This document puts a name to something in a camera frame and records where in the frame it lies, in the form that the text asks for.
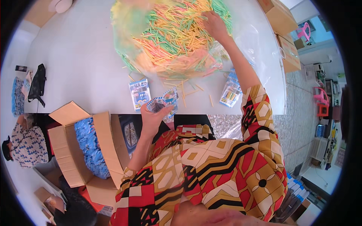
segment packaged colored sticks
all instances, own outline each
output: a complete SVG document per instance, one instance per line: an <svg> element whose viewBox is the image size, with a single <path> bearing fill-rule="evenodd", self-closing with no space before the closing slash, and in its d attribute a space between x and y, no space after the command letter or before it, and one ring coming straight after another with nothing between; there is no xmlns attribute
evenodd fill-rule
<svg viewBox="0 0 362 226"><path fill-rule="evenodd" d="M147 79L130 83L130 91L135 111L140 111L141 106L151 100L150 88Z"/></svg>
<svg viewBox="0 0 362 226"><path fill-rule="evenodd" d="M131 71L151 79L187 79L222 68L227 53L205 31L201 14L214 10L231 35L231 15L223 0L144 2L116 1L111 8L114 45Z"/></svg>
<svg viewBox="0 0 362 226"><path fill-rule="evenodd" d="M173 109L170 111L170 113L168 115L166 115L166 119L170 119L172 118L175 113L178 110L178 104L177 104L177 99L178 99L178 94L177 94L177 89L176 87L171 88L170 90L168 90L167 92L165 92L163 94L163 97L156 97L153 98L148 104L147 104L147 109L150 112L153 113L157 113L159 112L162 108L164 107L168 107L173 105Z"/></svg>
<svg viewBox="0 0 362 226"><path fill-rule="evenodd" d="M242 91L236 74L234 72L230 72L227 77L226 84L219 103L229 108L232 108L234 104L238 101L241 93Z"/></svg>

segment barcode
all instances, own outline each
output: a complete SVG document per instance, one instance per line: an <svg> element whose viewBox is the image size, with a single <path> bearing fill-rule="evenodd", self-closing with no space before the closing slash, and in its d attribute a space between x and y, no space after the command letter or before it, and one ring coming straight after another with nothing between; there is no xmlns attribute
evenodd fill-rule
<svg viewBox="0 0 362 226"><path fill-rule="evenodd" d="M139 89L140 92L144 92L144 91L146 91L146 90L147 90L147 87L146 87L146 86L143 86L143 87L141 87L141 88Z"/></svg>

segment black bag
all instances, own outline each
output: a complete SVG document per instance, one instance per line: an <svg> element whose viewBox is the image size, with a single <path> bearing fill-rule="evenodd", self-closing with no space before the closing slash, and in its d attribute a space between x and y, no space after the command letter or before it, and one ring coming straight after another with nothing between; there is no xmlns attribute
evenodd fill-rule
<svg viewBox="0 0 362 226"><path fill-rule="evenodd" d="M44 64L41 64L38 66L38 70L31 83L28 95L28 102L31 102L34 99L38 99L43 107L45 107L44 101L42 100L42 98L40 98L42 95L44 95L45 81L45 67Z"/></svg>

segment white table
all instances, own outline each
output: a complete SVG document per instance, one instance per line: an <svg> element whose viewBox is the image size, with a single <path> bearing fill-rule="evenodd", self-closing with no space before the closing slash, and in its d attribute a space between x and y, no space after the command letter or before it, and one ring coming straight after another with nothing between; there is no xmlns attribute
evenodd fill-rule
<svg viewBox="0 0 362 226"><path fill-rule="evenodd" d="M225 0L230 8L235 37L244 54L256 57L256 72L270 97L274 114L284 114L285 76L277 43L264 12L256 0ZM77 0L65 13L56 14L34 39L26 61L34 74L37 66L46 67L47 81L39 113L50 113L75 101L89 113L109 111L112 114L136 114L133 108L128 78L129 71L113 46L110 8L114 0ZM224 64L224 71L231 63ZM135 80L141 75L132 73ZM222 72L194 82L204 88L186 96L187 108L179 101L178 114L241 114L241 98L230 109L219 100L226 78ZM168 88L157 81L150 82L151 97L161 96ZM186 84L185 92L193 88ZM211 106L209 94L214 107ZM26 101L25 112L36 112L38 101Z"/></svg>

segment blue packaged item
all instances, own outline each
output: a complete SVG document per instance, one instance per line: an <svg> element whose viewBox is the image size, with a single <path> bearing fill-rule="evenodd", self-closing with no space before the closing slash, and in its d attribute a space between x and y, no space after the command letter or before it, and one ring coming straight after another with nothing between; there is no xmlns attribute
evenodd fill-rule
<svg viewBox="0 0 362 226"><path fill-rule="evenodd" d="M109 170L104 161L101 148L98 143L93 117L80 120L74 124L77 141L84 154L84 161L92 173L102 179L110 177Z"/></svg>
<svg viewBox="0 0 362 226"><path fill-rule="evenodd" d="M239 100L240 94L242 94L242 91L237 76L234 72L230 72L219 103L232 108Z"/></svg>
<svg viewBox="0 0 362 226"><path fill-rule="evenodd" d="M169 89L167 92L165 92L162 97L153 98L146 105L146 107L150 112L157 113L162 108L172 105L173 109L170 111L170 113L168 115L165 116L165 118L170 119L176 114L176 112L178 110L177 99L178 99L177 89L176 89L176 87L173 87L173 88Z"/></svg>
<svg viewBox="0 0 362 226"><path fill-rule="evenodd" d="M135 111L140 111L141 106L151 100L150 88L147 79L142 79L129 84Z"/></svg>
<svg viewBox="0 0 362 226"><path fill-rule="evenodd" d="M21 92L21 88L24 84L24 81L20 80L18 77L15 77L13 83L13 90L11 92L11 112L14 117L24 114L24 99L25 96Z"/></svg>
<svg viewBox="0 0 362 226"><path fill-rule="evenodd" d="M321 125L321 124L317 125L315 136L316 137L323 137L324 136L324 130L325 130L325 125Z"/></svg>

